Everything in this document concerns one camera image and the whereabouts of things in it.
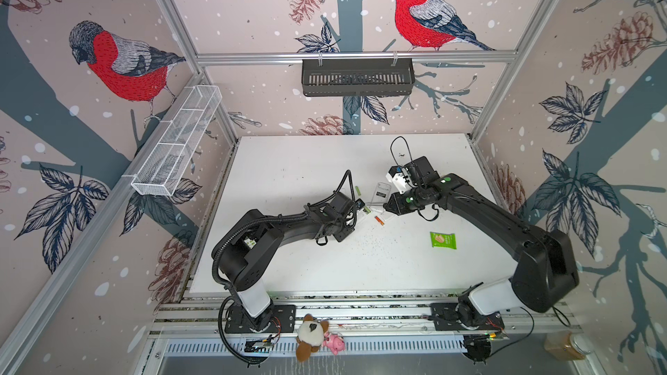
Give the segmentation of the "white battery cover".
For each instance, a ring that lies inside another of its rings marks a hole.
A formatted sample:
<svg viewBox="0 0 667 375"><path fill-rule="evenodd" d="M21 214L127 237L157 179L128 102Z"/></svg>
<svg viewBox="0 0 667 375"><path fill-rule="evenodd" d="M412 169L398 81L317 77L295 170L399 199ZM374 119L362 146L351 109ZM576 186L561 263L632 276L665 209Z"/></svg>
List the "white battery cover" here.
<svg viewBox="0 0 667 375"><path fill-rule="evenodd" d="M396 215L394 215L394 214L392 214L392 213L390 213L390 212L384 211L384 212L380 215L380 218L382 218L382 220L384 220L384 222L387 222L388 220L393 220L393 219L395 219L395 218L396 218Z"/></svg>

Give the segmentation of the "white red remote control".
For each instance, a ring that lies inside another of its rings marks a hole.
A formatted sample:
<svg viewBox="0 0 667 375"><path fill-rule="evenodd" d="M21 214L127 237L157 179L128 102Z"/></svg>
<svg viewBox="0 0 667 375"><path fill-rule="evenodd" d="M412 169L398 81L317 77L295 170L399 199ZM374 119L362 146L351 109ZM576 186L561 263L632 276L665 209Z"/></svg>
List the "white red remote control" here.
<svg viewBox="0 0 667 375"><path fill-rule="evenodd" d="M386 203L392 194L393 187L386 182L379 182L374 191L371 199L371 206L382 206Z"/></svg>

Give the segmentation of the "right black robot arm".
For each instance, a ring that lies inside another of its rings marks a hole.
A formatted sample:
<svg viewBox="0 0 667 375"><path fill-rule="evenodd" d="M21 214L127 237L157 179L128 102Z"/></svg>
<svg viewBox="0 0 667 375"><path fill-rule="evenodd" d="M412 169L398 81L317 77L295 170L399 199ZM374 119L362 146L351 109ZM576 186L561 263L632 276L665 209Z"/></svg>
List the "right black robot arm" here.
<svg viewBox="0 0 667 375"><path fill-rule="evenodd" d="M456 313L462 326L475 329L503 309L525 307L546 313L579 284L570 238L546 231L503 210L458 175L440 175L425 156L405 166L392 166L394 184L383 207L394 215L421 213L426 207L447 210L472 223L512 256L513 275L465 290Z"/></svg>

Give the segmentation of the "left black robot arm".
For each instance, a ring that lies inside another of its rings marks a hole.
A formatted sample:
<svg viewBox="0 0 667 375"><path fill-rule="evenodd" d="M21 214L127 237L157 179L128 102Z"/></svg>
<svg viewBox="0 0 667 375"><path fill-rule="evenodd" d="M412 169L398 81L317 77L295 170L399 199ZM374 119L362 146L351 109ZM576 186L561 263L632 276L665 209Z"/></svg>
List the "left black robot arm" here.
<svg viewBox="0 0 667 375"><path fill-rule="evenodd" d="M328 197L308 203L295 215L264 215L249 210L212 250L212 278L229 291L255 331L269 326L274 303L262 283L277 250L297 241L319 246L333 238L345 241L357 224L360 201L355 198L352 172L347 170Z"/></svg>

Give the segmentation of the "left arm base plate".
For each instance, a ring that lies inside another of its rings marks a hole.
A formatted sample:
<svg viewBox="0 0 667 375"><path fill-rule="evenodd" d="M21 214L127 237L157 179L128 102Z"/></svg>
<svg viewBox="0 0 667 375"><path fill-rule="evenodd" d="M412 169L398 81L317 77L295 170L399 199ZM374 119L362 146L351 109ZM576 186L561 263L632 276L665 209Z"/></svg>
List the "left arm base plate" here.
<svg viewBox="0 0 667 375"><path fill-rule="evenodd" d="M226 309L223 317L225 333L293 333L296 307L294 305L273 305L253 318L242 306L233 304Z"/></svg>

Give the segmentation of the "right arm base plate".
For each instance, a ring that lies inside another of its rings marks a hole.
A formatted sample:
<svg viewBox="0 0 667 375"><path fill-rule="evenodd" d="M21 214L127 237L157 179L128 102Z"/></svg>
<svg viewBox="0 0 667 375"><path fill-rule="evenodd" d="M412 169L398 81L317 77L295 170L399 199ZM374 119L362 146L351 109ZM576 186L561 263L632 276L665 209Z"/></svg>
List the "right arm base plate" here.
<svg viewBox="0 0 667 375"><path fill-rule="evenodd" d="M505 330L505 324L499 312L479 314L472 306L463 303L432 303L431 314L427 317L434 323L436 331L493 331Z"/></svg>

